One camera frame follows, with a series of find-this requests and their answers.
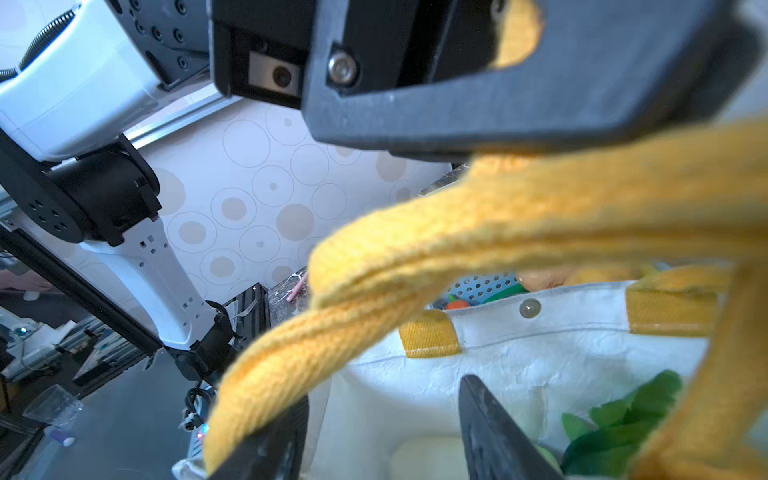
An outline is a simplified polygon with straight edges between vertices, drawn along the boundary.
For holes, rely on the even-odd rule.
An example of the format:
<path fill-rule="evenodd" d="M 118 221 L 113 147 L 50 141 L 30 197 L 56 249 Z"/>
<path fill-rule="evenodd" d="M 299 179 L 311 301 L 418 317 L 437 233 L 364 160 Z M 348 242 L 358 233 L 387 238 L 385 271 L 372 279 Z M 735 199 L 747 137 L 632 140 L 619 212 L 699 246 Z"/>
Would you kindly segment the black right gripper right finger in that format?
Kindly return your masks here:
<path fill-rule="evenodd" d="M 471 480 L 563 478 L 478 376 L 461 378 L 458 405 Z"/>

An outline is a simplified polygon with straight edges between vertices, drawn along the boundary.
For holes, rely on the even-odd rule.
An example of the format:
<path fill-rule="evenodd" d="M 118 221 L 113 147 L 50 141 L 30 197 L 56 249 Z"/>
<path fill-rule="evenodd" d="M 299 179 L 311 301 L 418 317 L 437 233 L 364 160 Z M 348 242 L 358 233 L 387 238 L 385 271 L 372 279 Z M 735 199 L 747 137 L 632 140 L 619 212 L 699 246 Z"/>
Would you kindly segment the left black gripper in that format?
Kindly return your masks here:
<path fill-rule="evenodd" d="M 396 87 L 416 1 L 211 1 L 216 88 L 297 109 L 311 66 L 342 96 Z"/>

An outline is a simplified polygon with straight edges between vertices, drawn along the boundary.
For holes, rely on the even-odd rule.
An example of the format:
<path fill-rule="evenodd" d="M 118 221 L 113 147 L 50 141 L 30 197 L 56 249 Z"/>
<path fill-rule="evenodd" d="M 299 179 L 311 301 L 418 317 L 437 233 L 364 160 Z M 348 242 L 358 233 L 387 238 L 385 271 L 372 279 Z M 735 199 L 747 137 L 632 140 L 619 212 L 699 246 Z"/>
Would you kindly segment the white toy radish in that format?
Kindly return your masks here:
<path fill-rule="evenodd" d="M 568 476 L 619 479 L 630 459 L 667 416 L 683 386 L 682 377 L 664 370 L 626 396 L 589 410 L 587 418 L 564 413 L 561 425 L 569 444 L 560 459 L 534 444 L 545 459 Z M 392 456 L 393 479 L 470 479 L 460 437 L 406 441 Z"/>

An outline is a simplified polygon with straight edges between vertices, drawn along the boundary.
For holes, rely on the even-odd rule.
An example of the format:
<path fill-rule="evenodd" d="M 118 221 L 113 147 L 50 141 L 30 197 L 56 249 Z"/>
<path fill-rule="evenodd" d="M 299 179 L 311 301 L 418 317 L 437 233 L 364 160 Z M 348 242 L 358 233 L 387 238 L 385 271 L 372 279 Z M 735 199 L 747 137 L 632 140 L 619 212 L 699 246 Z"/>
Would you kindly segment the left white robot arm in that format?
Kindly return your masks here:
<path fill-rule="evenodd" d="M 424 161 L 624 143 L 713 117 L 758 61 L 732 1 L 81 1 L 1 73 L 1 184 L 57 238 L 92 242 L 149 313 L 107 322 L 188 379 L 233 361 L 223 308 L 163 238 L 155 172 L 126 131 L 205 82 L 301 111 L 324 143 Z"/>

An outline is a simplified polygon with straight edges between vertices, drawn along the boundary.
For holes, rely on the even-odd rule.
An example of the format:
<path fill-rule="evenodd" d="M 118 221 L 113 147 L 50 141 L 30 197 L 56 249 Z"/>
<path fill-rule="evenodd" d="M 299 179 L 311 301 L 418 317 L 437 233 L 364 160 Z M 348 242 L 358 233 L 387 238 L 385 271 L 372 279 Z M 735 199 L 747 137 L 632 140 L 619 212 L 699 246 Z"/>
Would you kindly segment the white grocery bag yellow handles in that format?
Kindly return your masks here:
<path fill-rule="evenodd" d="M 533 50 L 537 1 L 517 1 L 503 60 Z M 313 299 L 226 372 L 204 443 L 208 475 L 459 276 L 498 268 L 723 258 L 735 265 L 715 322 L 682 309 L 645 333 L 709 333 L 703 363 L 629 461 L 633 479 L 760 479 L 744 441 L 767 405 L 767 124 L 669 126 L 624 143 L 554 153 L 473 152 L 468 178 L 370 214 L 310 259 Z"/>

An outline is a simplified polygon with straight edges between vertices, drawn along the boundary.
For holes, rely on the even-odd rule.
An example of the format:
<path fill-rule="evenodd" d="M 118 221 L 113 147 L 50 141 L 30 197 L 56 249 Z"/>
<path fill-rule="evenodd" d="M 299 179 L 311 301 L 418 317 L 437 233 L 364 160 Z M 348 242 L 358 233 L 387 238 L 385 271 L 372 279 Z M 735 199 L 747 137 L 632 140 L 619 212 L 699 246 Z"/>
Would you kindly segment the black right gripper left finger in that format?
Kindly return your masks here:
<path fill-rule="evenodd" d="M 309 421 L 307 395 L 246 437 L 208 476 L 213 480 L 297 480 Z"/>

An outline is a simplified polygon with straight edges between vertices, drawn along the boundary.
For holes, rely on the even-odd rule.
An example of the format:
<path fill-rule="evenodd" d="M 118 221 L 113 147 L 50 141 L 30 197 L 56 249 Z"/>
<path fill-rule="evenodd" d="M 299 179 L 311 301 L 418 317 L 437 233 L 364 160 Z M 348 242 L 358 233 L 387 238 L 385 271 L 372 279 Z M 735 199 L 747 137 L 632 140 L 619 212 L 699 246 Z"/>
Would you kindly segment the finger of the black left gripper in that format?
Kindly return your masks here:
<path fill-rule="evenodd" d="M 322 143 L 433 162 L 563 152 L 713 117 L 759 60 L 733 1 L 320 1 L 301 111 Z"/>

